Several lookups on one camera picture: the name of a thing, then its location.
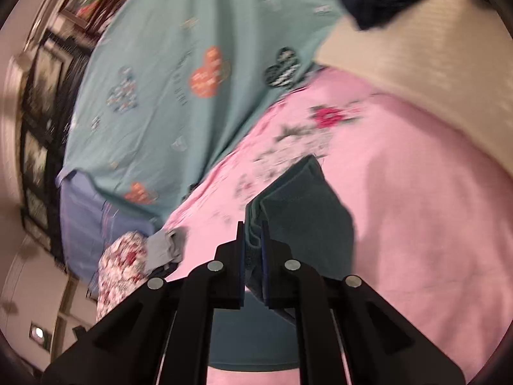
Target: wall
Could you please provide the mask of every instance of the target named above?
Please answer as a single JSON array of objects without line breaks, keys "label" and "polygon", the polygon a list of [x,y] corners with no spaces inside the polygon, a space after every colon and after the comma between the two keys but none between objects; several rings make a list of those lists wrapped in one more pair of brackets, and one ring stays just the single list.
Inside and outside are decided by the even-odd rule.
[{"label": "wall", "polygon": [[[19,0],[0,30],[0,329],[19,355],[39,369],[49,363],[50,355],[29,338],[30,322],[52,331],[66,275],[53,264],[53,258],[25,236],[20,219],[20,185],[16,157],[16,116],[20,74],[13,56],[23,52],[34,19],[44,0]],[[73,302],[75,313],[94,323],[96,306],[85,300],[80,287]],[[66,343],[73,336],[66,332]]]},{"label": "wall", "polygon": [[[22,358],[44,370],[50,363],[50,353],[29,339],[31,322],[53,334],[55,321],[67,275],[59,270],[53,257],[27,239],[16,255],[8,281],[4,287],[3,302],[9,302],[10,310],[2,330],[12,348]],[[96,319],[96,304],[85,298],[86,285],[77,286],[71,302],[71,315],[93,325]],[[72,328],[66,326],[64,348],[75,341]]]},{"label": "wall", "polygon": [[24,49],[43,1],[19,0],[0,30],[0,163],[3,165],[3,172],[0,172],[0,285],[4,284],[17,249],[25,238],[19,212],[20,189],[15,154],[16,114],[19,112],[14,101],[17,88],[12,89],[6,77],[12,68],[12,56],[22,53]]}]

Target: orange heart pattern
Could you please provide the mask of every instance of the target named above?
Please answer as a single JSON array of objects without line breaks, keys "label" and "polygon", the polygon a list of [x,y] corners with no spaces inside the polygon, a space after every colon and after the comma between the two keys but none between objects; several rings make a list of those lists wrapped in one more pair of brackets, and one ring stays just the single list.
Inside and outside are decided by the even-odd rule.
[{"label": "orange heart pattern", "polygon": [[223,58],[217,46],[209,47],[204,56],[204,63],[196,69],[190,78],[191,90],[198,97],[208,98],[217,94],[217,87],[222,82]]},{"label": "orange heart pattern", "polygon": [[151,204],[157,199],[157,195],[146,191],[140,182],[134,182],[130,186],[130,192],[125,194],[125,200],[135,204]]}]

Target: metal screw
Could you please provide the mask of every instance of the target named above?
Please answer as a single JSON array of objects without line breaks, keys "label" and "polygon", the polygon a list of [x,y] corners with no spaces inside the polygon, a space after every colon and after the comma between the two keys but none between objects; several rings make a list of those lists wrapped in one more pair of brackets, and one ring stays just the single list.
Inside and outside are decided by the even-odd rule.
[{"label": "metal screw", "polygon": [[210,261],[208,262],[207,268],[212,272],[219,272],[223,268],[223,263],[221,261]]},{"label": "metal screw", "polygon": [[348,287],[358,288],[360,285],[362,285],[362,279],[360,277],[357,277],[356,275],[349,275],[346,278],[346,284],[348,285]]},{"label": "metal screw", "polygon": [[285,268],[288,270],[298,270],[301,267],[301,262],[297,261],[296,259],[289,259],[287,262],[285,262]]},{"label": "metal screw", "polygon": [[164,285],[164,280],[162,278],[151,278],[148,281],[148,288],[150,289],[160,289]]}]

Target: gray cloth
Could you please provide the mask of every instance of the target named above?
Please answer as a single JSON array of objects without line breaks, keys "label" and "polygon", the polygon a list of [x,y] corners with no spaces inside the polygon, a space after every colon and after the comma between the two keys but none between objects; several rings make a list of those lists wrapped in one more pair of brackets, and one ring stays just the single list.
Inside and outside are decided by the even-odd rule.
[{"label": "gray cloth", "polygon": [[144,273],[169,263],[180,263],[183,259],[184,241],[176,236],[176,231],[159,230],[146,240],[146,262]]}]

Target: bed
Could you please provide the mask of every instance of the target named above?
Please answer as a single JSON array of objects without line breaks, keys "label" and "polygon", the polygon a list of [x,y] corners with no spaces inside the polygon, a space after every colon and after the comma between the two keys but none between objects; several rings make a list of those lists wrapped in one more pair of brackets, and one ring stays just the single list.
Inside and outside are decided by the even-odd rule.
[{"label": "bed", "polygon": [[[110,244],[102,225],[124,220],[106,210],[160,229],[303,79],[341,15],[337,0],[127,0],[88,63],[57,178],[71,186],[82,171],[94,187],[78,187],[87,201],[61,201],[66,263],[91,290]],[[73,214],[91,216],[94,229]]]},{"label": "bed", "polygon": [[[444,16],[447,1],[454,13]],[[316,59],[331,67],[267,109],[171,213],[165,227],[185,227],[188,237],[184,261],[167,280],[185,277],[211,260],[217,245],[233,239],[247,202],[312,153],[353,215],[354,272],[445,351],[471,381],[513,319],[513,185],[507,173],[513,170],[513,150],[511,125],[504,120],[509,80],[491,92],[498,98],[484,100],[491,105],[486,114],[479,108],[483,87],[494,82],[494,74],[510,71],[513,56],[497,15],[477,12],[470,4],[427,0],[389,28],[365,37],[343,19]],[[487,22],[486,33],[471,35],[463,52],[447,53],[459,56],[458,68],[452,64],[445,70],[444,59],[429,58],[445,43],[461,42],[449,31],[468,36],[476,16]],[[429,19],[437,21],[440,33],[423,33],[422,27],[432,29]],[[458,19],[468,22],[459,24]],[[461,29],[448,27],[454,24]],[[401,45],[391,46],[398,36],[405,38]],[[407,43],[417,46],[406,52],[411,57],[401,57],[410,48]],[[488,56],[479,56],[483,45],[489,45]],[[439,62],[420,64],[423,53]],[[475,55],[470,72],[465,53]],[[493,61],[504,68],[483,69],[493,53],[500,53]],[[447,74],[425,80],[427,67]],[[461,72],[461,79],[447,81],[454,76],[448,71]],[[476,79],[480,71],[488,74],[488,81]],[[452,87],[445,88],[447,82]],[[299,375],[297,370],[210,369],[208,383],[292,385],[299,383]]]}]

